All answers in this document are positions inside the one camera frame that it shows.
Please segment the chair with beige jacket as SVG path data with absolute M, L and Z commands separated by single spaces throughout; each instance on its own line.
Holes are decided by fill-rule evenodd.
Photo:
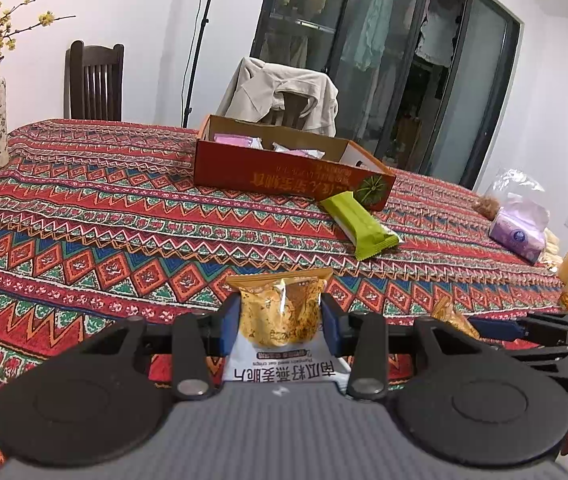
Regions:
M 261 120 L 261 124 L 282 126 L 302 130 L 305 126 L 305 118 L 302 113 L 310 103 L 306 96 L 296 93 L 283 93 L 284 108 L 275 110 L 272 108 Z

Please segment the dark framed glass door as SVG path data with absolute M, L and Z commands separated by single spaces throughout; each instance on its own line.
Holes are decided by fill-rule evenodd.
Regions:
M 518 36 L 494 0 L 263 0 L 251 53 L 330 76 L 337 134 L 386 165 L 472 188 Z

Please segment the yellow pumpkin seed crisp packet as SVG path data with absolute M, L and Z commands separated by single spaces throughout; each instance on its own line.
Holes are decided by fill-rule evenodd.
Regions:
M 321 295 L 332 275 L 329 269 L 312 269 L 226 278 L 241 305 L 223 379 L 334 382 L 345 390 L 350 366 L 331 354 L 323 334 Z

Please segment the green snack bar wrapper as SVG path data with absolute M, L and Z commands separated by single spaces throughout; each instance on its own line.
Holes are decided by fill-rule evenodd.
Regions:
M 341 192 L 320 201 L 354 246 L 357 261 L 373 258 L 386 249 L 396 248 L 403 239 L 381 224 L 355 198 L 352 191 Z

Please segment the beige jacket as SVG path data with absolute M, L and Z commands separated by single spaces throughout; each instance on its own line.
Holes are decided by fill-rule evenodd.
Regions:
M 227 86 L 217 115 L 259 122 L 285 110 L 284 94 L 305 98 L 302 130 L 336 136 L 338 89 L 326 74 L 245 56 Z

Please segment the orange cardboard box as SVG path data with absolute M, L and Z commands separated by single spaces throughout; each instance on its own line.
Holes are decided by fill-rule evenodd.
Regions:
M 380 210 L 395 171 L 347 139 L 210 115 L 196 143 L 194 182 L 311 200 L 351 191 L 365 208 Z

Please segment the purple tissue pack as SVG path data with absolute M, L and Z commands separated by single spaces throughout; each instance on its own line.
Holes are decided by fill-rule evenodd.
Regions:
M 546 249 L 544 230 L 550 213 L 530 198 L 510 193 L 500 206 L 488 235 L 516 256 L 536 264 Z

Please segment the dark wooden chair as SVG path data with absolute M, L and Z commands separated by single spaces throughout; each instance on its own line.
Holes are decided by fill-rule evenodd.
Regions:
M 72 42 L 66 53 L 66 114 L 71 119 L 120 122 L 124 45 L 86 46 Z

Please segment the black light stand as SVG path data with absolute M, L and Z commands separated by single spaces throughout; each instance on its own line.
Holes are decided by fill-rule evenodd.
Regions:
M 189 117 L 192 115 L 192 99 L 195 87 L 196 73 L 203 47 L 203 37 L 207 25 L 210 23 L 209 13 L 212 0 L 197 0 L 195 23 L 191 42 L 189 43 L 188 55 L 181 84 L 181 127 L 188 126 Z

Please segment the clear plastic bag with snacks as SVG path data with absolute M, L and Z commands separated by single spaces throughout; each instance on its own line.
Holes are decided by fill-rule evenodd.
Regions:
M 473 204 L 474 211 L 489 221 L 493 242 L 530 264 L 546 251 L 550 212 L 542 205 L 544 187 L 523 171 L 501 170 Z

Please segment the colourful patterned tablecloth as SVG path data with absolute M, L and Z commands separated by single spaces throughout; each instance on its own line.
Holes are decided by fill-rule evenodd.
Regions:
M 560 282 L 488 237 L 459 185 L 399 171 L 385 226 L 401 246 L 357 262 L 345 235 L 301 197 L 193 181 L 195 134 L 51 119 L 14 130 L 0 170 L 0 387 L 42 359 L 139 314 L 155 323 L 217 308 L 232 274 L 329 266 L 346 310 L 392 324 L 441 299 L 512 318 L 554 306 Z M 0 477 L 3 474 L 0 452 Z

